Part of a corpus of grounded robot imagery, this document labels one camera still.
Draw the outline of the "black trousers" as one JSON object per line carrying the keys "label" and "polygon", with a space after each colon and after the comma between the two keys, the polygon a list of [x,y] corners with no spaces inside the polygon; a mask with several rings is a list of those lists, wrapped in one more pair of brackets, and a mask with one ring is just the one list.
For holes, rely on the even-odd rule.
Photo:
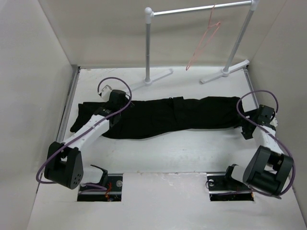
{"label": "black trousers", "polygon": [[240,124],[244,113],[238,97],[166,98],[132,101],[111,118],[102,135],[112,139],[145,139],[186,129],[226,129]]}

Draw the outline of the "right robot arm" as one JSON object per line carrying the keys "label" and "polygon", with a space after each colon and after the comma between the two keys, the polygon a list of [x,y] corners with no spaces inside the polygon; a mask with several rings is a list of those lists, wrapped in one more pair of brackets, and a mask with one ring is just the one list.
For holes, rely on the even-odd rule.
{"label": "right robot arm", "polygon": [[271,123],[275,110],[260,105],[244,114],[241,123],[244,139],[254,139],[257,150],[246,167],[228,166],[222,182],[225,188],[235,189],[240,182],[267,196],[278,197],[289,176],[294,160],[284,154],[275,137],[276,128]]}

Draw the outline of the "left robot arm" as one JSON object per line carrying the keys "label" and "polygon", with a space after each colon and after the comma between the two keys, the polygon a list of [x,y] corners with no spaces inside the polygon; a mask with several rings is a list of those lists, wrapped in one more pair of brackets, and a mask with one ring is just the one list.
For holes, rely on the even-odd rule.
{"label": "left robot arm", "polygon": [[82,151],[109,131],[130,103],[131,97],[124,91],[112,90],[105,105],[96,109],[74,135],[61,143],[53,142],[42,166],[48,183],[60,184],[71,190],[79,186],[84,175]]}

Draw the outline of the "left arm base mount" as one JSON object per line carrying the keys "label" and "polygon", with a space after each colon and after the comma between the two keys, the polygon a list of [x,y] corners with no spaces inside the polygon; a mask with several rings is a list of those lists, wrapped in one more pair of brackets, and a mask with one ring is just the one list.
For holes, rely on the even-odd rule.
{"label": "left arm base mount", "polygon": [[81,185],[77,202],[121,202],[123,174],[109,174],[107,179],[92,185]]}

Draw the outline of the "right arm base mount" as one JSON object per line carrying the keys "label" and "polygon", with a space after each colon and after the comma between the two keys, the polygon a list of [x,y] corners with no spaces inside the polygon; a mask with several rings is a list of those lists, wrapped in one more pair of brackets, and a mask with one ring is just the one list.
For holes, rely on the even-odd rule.
{"label": "right arm base mount", "polygon": [[254,195],[246,185],[234,179],[226,179],[224,174],[207,174],[205,186],[210,201],[254,201]]}

